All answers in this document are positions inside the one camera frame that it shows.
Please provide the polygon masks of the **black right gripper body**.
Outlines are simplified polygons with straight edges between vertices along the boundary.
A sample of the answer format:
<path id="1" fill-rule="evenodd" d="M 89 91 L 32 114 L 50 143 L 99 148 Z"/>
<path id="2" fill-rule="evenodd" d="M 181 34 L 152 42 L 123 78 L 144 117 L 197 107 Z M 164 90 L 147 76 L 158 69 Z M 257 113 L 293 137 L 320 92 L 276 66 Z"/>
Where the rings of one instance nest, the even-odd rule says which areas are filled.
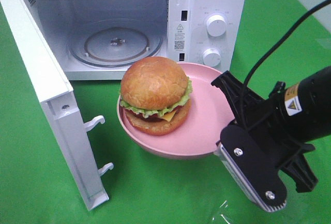
<path id="1" fill-rule="evenodd" d="M 246 124 L 239 116 L 239 98 L 235 99 L 233 125 L 247 130 L 253 141 L 276 170 L 310 172 L 304 153 L 314 151 L 313 145 L 300 140 L 290 127 L 290 116 L 285 109 L 285 83 L 277 82 L 267 100 L 250 89 L 244 92 Z"/>

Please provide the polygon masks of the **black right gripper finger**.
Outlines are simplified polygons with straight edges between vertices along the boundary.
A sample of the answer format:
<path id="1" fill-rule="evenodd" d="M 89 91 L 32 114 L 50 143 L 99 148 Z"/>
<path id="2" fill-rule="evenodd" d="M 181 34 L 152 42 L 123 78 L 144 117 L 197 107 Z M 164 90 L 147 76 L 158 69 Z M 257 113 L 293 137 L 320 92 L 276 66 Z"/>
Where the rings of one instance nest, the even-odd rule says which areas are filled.
<path id="1" fill-rule="evenodd" d="M 237 125 L 256 126 L 263 120 L 264 113 L 259 105 L 264 99 L 250 88 L 246 88 L 241 96 L 243 84 L 229 71 L 219 75 L 211 85 L 224 93 Z"/>
<path id="2" fill-rule="evenodd" d="M 302 153 L 295 154 L 285 161 L 281 170 L 292 178 L 296 185 L 296 191 L 299 193 L 313 191 L 318 183 L 317 177 Z"/>

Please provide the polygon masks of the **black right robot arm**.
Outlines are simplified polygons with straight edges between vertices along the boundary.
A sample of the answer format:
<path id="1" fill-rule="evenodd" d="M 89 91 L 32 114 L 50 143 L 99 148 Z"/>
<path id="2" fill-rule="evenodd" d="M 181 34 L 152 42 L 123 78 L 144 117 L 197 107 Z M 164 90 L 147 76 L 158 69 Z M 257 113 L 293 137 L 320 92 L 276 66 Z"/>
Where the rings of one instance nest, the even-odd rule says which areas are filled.
<path id="1" fill-rule="evenodd" d="M 218 76 L 212 86 L 225 95 L 234 119 L 221 131 L 227 151 L 240 148 L 235 158 L 246 179 L 261 193 L 284 193 L 278 176 L 291 177 L 297 192 L 310 192 L 318 179 L 305 158 L 314 150 L 312 140 L 330 135 L 330 68 L 286 87 L 278 82 L 267 99 L 243 85 L 230 72 Z"/>

